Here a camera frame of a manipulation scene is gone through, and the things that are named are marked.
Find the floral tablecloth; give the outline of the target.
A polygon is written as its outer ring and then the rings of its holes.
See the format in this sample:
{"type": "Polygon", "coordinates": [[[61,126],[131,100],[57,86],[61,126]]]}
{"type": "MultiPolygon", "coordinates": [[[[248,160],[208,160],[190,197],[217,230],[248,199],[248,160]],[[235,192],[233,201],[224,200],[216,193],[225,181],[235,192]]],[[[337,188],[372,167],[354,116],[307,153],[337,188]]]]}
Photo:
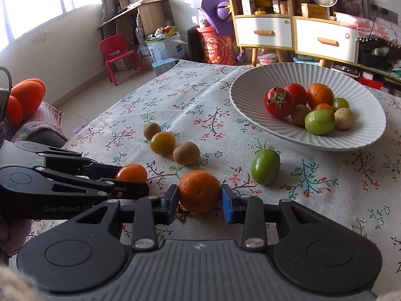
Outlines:
{"type": "Polygon", "coordinates": [[[161,193],[187,167],[150,150],[143,127],[155,122],[178,143],[197,144],[196,168],[237,194],[269,203],[294,199],[372,240],[383,254],[382,277],[400,281],[400,98],[374,92],[387,118],[374,146],[350,153],[307,150],[261,131],[236,111],[229,89],[244,71],[182,61],[122,99],[91,99],[96,117],[67,149],[110,165],[140,164],[151,191],[161,193]],[[251,163],[263,149],[281,160],[275,180],[265,186],[251,176],[251,163]]]}

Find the low tv console shelf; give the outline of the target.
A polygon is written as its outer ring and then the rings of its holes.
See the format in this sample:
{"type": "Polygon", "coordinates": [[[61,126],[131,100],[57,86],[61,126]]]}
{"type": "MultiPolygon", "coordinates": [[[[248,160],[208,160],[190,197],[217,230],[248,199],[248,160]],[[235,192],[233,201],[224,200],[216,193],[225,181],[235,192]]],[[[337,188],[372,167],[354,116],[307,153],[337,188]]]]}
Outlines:
{"type": "Polygon", "coordinates": [[[358,37],[355,62],[333,62],[331,70],[346,74],[358,82],[359,77],[378,80],[400,97],[400,46],[384,39],[358,37]]]}

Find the smooth orange tomato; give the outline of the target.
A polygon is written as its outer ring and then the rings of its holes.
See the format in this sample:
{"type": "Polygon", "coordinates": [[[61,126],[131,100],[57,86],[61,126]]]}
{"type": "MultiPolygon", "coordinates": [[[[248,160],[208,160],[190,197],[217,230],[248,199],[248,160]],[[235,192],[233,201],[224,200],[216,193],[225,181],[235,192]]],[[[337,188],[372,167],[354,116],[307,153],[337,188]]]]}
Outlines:
{"type": "Polygon", "coordinates": [[[119,181],[146,182],[147,171],[143,166],[138,164],[126,165],[121,167],[115,179],[119,181]]]}
{"type": "Polygon", "coordinates": [[[333,107],[327,103],[320,103],[320,104],[316,105],[314,108],[314,110],[321,110],[321,109],[325,109],[325,110],[328,110],[328,111],[331,111],[332,113],[334,113],[333,107]]]}

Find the pale tan kiwi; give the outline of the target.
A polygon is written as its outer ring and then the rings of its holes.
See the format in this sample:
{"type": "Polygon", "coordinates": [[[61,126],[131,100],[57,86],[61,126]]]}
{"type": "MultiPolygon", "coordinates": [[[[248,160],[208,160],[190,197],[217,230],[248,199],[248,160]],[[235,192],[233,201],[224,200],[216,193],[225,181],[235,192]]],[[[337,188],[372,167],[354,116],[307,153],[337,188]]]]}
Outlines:
{"type": "Polygon", "coordinates": [[[346,107],[341,107],[334,112],[336,127],[340,130],[349,129],[354,121],[353,112],[346,107]]]}

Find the brown kiwi back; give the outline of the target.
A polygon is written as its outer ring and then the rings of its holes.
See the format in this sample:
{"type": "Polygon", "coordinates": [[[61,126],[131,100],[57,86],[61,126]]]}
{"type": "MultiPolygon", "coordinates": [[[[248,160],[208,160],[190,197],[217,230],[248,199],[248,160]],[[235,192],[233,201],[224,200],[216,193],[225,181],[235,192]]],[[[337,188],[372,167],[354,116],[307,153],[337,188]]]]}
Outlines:
{"type": "Polygon", "coordinates": [[[155,123],[150,122],[143,127],[143,136],[150,141],[152,137],[161,131],[161,127],[155,123]]]}

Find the red tomato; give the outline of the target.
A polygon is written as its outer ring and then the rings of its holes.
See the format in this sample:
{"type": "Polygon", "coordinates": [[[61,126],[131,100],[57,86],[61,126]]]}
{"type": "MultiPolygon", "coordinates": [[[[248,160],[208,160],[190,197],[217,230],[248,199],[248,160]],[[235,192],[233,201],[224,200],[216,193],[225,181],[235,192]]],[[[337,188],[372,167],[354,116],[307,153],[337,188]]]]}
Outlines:
{"type": "Polygon", "coordinates": [[[293,95],[281,87],[271,88],[264,96],[266,111],[275,118],[286,118],[294,111],[293,95]]]}
{"type": "Polygon", "coordinates": [[[287,101],[293,101],[294,105],[307,105],[307,91],[303,86],[291,83],[283,89],[287,91],[285,95],[287,101]]]}

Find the white cardboard box with toys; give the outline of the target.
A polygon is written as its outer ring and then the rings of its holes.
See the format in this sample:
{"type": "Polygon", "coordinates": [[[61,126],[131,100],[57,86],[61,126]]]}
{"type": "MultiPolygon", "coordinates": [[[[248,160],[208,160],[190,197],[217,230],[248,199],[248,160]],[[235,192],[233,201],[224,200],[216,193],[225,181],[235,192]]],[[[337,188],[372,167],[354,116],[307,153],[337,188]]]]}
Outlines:
{"type": "Polygon", "coordinates": [[[145,43],[154,62],[168,58],[182,58],[185,55],[184,44],[176,26],[158,28],[147,37],[145,43]]]}

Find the white ribbed plate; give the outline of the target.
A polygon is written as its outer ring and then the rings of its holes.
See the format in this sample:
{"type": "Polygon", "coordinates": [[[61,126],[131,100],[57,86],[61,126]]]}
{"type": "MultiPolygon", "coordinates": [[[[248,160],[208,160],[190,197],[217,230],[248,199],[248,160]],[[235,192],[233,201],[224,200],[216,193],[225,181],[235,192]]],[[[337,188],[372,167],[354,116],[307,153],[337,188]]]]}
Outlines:
{"type": "Polygon", "coordinates": [[[241,74],[230,87],[230,99],[238,112],[250,122],[292,143],[326,151],[351,151],[370,146],[380,139],[386,128],[386,116],[380,102],[363,85],[331,69],[313,64],[274,63],[241,74]],[[296,126],[291,115],[275,118],[266,111],[265,94],[274,87],[298,83],[306,90],[314,83],[327,85],[334,98],[344,98],[354,121],[347,130],[337,127],[328,134],[315,135],[296,126]]]}

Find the small green tomato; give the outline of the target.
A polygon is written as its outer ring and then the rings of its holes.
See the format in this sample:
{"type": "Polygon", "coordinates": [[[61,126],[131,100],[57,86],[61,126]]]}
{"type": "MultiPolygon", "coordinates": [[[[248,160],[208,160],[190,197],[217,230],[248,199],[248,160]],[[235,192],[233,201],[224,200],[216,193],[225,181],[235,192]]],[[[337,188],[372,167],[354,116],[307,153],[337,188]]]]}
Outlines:
{"type": "Polygon", "coordinates": [[[349,103],[346,99],[344,98],[335,98],[332,102],[332,109],[334,112],[336,112],[338,109],[341,108],[349,108],[349,103]]]}

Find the yellow orange cherry tomato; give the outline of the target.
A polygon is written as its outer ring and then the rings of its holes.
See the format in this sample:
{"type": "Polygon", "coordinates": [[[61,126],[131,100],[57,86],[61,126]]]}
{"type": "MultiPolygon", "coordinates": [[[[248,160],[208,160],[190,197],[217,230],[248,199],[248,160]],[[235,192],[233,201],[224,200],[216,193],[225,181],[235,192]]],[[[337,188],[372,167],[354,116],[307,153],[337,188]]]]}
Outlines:
{"type": "Polygon", "coordinates": [[[160,131],[151,138],[150,149],[157,155],[170,156],[175,149],[175,137],[170,132],[160,131]]]}

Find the orange plush pumpkin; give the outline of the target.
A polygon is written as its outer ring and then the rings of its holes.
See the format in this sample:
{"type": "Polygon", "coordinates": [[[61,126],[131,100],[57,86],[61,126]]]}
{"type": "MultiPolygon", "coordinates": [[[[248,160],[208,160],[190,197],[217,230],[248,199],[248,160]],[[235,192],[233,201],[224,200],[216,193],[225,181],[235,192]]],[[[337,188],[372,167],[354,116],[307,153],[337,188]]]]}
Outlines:
{"type": "Polygon", "coordinates": [[[14,131],[32,118],[46,94],[46,85],[37,78],[23,80],[12,87],[6,116],[14,131]]]}

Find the small brown kiwi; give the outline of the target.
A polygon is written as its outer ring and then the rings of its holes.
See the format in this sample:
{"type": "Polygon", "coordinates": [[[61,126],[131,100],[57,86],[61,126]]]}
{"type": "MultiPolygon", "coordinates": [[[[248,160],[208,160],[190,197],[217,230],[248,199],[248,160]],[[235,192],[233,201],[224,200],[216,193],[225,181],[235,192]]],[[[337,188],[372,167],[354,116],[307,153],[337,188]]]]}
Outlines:
{"type": "Polygon", "coordinates": [[[299,127],[305,127],[305,118],[311,110],[305,105],[296,105],[291,113],[292,122],[299,127]]]}

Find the large textured mandarin orange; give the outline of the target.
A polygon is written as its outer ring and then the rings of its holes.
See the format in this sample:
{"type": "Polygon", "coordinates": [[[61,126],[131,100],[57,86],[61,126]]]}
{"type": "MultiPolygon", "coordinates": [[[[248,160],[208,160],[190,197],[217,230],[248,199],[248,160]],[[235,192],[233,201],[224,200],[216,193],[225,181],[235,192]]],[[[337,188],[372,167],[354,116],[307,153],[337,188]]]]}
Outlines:
{"type": "Polygon", "coordinates": [[[322,103],[331,105],[333,101],[334,93],[327,85],[314,83],[307,88],[307,102],[311,109],[322,103]]]}

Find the oval green tomato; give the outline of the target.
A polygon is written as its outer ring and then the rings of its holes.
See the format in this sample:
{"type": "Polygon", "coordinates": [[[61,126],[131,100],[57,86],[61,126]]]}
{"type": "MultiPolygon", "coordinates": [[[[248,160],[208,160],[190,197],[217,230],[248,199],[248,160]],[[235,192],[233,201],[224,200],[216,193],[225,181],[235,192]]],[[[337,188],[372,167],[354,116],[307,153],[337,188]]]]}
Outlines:
{"type": "Polygon", "coordinates": [[[254,157],[251,163],[252,179],[259,185],[272,183],[279,173],[280,155],[271,149],[263,149],[254,157]]]}

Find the wooden desk with shelves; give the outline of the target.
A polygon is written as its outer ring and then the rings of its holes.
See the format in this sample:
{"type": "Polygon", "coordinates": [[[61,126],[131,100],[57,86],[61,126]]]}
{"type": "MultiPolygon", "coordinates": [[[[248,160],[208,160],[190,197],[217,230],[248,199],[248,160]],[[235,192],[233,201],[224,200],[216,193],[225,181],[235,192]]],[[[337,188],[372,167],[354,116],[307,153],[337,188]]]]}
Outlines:
{"type": "Polygon", "coordinates": [[[114,0],[114,4],[116,15],[99,26],[100,39],[120,33],[129,48],[138,48],[140,39],[175,24],[169,0],[114,0]]]}

